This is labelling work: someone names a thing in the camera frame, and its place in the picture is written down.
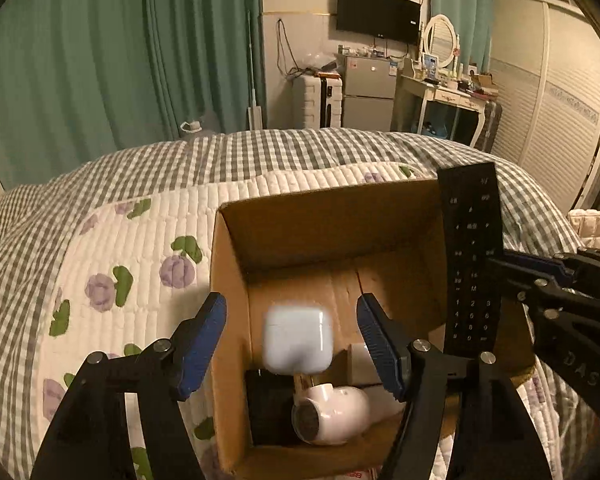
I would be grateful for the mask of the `black remote control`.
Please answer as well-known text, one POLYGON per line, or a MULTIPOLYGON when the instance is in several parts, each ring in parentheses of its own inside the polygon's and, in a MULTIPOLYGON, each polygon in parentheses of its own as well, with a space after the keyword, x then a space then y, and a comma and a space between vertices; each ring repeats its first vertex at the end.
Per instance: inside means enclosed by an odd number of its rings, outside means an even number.
POLYGON ((494 348, 501 294, 490 259, 503 251, 498 176, 492 162, 438 171, 446 257, 443 351, 475 359, 494 348))

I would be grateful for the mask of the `white hair dryer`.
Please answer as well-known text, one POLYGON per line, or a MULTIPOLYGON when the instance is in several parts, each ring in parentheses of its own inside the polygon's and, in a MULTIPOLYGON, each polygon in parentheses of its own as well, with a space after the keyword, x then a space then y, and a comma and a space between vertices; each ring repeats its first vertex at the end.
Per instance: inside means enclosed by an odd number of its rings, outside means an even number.
POLYGON ((404 408, 405 403, 383 386, 323 384, 296 396, 291 423, 298 438, 307 444, 343 445, 404 408))

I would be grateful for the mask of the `light blue earbuds case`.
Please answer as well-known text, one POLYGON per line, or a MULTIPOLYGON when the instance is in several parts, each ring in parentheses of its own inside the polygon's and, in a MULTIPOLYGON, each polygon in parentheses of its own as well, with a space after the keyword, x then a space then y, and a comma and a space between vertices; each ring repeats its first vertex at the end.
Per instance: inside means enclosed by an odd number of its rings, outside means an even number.
POLYGON ((273 306, 263 320, 262 362, 277 375, 315 375, 332 364, 332 317, 322 307, 273 306))

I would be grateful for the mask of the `grey checkered bedspread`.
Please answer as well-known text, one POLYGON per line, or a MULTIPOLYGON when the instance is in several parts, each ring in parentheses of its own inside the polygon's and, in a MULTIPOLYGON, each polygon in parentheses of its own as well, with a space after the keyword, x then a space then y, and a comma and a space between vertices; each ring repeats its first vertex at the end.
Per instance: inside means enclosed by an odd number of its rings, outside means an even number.
POLYGON ((128 148, 0 198, 0 464, 30 476, 73 376, 132 356, 207 296, 222 203, 431 178, 486 155, 413 133, 266 130, 128 148))

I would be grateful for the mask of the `dark suitcase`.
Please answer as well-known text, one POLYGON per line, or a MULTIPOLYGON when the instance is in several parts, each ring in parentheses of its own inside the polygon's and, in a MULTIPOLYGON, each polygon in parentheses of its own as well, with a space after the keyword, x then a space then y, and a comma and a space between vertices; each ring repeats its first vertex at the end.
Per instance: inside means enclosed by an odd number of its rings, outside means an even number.
POLYGON ((490 151, 492 151, 492 146, 494 144, 496 134, 498 133, 498 127, 500 126, 502 114, 503 107, 500 103, 494 101, 489 101, 486 103, 486 109, 484 110, 484 124, 475 145, 477 150, 486 153, 490 153, 490 151))

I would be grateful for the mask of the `white floral quilt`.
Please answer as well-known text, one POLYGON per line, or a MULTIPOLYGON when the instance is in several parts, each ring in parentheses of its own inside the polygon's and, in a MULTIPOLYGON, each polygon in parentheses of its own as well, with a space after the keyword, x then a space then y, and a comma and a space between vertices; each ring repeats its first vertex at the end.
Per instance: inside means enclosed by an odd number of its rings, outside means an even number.
POLYGON ((445 270, 436 178, 394 162, 271 171, 99 207, 70 240, 38 340, 35 427, 50 426, 91 352, 137 354, 217 290, 226 325, 206 382, 183 408, 206 475, 371 477, 396 418, 339 446, 253 441, 244 375, 262 364, 265 313, 276 304, 327 310, 334 357, 321 381, 343 386, 358 368, 358 296, 374 294, 411 336, 439 339, 445 270))

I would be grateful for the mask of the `black small box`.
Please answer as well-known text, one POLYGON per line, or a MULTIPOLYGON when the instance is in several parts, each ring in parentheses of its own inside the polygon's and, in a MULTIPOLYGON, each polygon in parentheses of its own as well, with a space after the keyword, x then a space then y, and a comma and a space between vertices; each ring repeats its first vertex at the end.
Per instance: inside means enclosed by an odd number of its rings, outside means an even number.
POLYGON ((300 439, 292 426, 294 378, 268 370, 245 371, 245 387, 252 444, 293 446, 300 439))

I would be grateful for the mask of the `teal laundry basket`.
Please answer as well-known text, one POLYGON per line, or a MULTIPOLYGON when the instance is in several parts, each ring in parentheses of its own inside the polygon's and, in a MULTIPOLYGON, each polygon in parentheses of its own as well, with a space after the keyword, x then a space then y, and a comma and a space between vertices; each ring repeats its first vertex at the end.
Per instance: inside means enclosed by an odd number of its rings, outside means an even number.
POLYGON ((423 136, 432 136, 437 139, 447 139, 449 137, 449 130, 444 120, 426 120, 422 124, 422 131, 420 132, 423 136))

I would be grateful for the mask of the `brown cardboard box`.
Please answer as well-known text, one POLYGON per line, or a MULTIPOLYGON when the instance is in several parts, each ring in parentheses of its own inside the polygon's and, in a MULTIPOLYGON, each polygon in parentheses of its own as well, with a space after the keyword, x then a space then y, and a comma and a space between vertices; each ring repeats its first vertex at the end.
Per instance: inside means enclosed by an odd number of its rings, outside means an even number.
POLYGON ((434 180, 241 200, 216 214, 211 362, 221 467, 314 479, 377 467, 522 479, 544 455, 516 387, 534 356, 503 297, 501 190, 489 165, 434 180))

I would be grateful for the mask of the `white dressing table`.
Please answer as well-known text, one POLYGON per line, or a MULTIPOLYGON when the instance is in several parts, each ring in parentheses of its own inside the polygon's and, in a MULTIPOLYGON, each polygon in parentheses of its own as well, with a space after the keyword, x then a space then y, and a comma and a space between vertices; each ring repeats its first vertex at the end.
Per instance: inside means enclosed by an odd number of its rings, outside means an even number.
POLYGON ((474 148, 477 145, 482 129, 486 124, 486 100, 474 96, 472 93, 449 89, 445 86, 440 86, 440 84, 430 84, 430 82, 426 82, 423 79, 406 75, 400 76, 398 88, 420 99, 416 122, 417 134, 422 134, 428 104, 439 103, 452 106, 457 112, 467 110, 477 115, 477 125, 470 139, 469 146, 474 148))

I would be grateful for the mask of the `silver mini fridge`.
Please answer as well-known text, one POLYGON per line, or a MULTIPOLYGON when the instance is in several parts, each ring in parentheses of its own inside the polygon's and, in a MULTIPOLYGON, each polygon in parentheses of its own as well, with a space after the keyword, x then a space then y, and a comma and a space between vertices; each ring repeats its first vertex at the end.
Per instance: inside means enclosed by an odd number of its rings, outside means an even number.
POLYGON ((396 96, 396 63, 388 58, 344 56, 342 125, 389 131, 396 96))

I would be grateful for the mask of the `green curtain by window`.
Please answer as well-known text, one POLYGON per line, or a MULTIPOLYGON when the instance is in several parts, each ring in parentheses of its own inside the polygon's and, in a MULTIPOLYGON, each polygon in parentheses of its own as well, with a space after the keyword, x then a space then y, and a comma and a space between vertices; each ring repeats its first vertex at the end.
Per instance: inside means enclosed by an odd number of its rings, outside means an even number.
POLYGON ((489 67, 494 0, 429 0, 431 15, 444 14, 460 35, 460 62, 489 67))

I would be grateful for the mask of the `clear water jug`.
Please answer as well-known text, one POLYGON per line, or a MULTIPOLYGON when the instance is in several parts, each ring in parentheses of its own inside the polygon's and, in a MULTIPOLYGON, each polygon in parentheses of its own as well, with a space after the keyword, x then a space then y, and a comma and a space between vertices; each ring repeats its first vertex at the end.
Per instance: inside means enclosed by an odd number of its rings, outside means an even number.
POLYGON ((199 120, 191 122, 182 122, 180 125, 181 138, 186 141, 191 141, 204 136, 213 136, 214 131, 206 128, 199 120))

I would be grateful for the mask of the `white flat mop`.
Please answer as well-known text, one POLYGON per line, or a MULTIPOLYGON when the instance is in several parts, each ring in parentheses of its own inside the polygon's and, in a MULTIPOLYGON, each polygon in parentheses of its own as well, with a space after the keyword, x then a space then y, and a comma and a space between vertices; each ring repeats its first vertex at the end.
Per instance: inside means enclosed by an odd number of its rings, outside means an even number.
POLYGON ((254 42, 251 12, 247 12, 247 30, 248 30, 248 53, 249 53, 249 88, 250 104, 248 107, 248 122, 251 131, 261 131, 263 129, 262 107, 258 102, 258 92, 256 85, 256 56, 254 55, 254 42))

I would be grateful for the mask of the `black wall television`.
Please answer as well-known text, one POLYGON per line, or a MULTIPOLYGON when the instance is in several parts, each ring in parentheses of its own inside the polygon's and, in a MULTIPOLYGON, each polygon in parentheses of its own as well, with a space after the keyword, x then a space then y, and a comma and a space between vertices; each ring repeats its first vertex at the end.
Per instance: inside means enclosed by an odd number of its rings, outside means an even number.
POLYGON ((336 29, 416 46, 421 8, 412 0, 337 0, 336 29))

